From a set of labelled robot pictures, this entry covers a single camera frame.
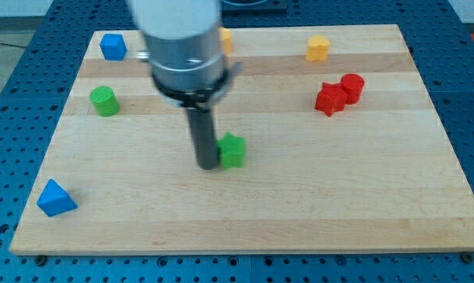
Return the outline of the yellow block behind arm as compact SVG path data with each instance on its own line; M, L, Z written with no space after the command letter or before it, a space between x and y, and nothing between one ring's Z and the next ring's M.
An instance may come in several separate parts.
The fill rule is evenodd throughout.
M231 30L228 28L220 28L219 34L222 51L225 55L228 55L232 51Z

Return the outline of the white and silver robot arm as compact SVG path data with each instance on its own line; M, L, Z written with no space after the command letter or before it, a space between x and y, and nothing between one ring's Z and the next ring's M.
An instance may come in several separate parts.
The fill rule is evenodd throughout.
M206 110L226 96L242 63L229 66L223 54L219 0L129 0L128 7L166 101Z

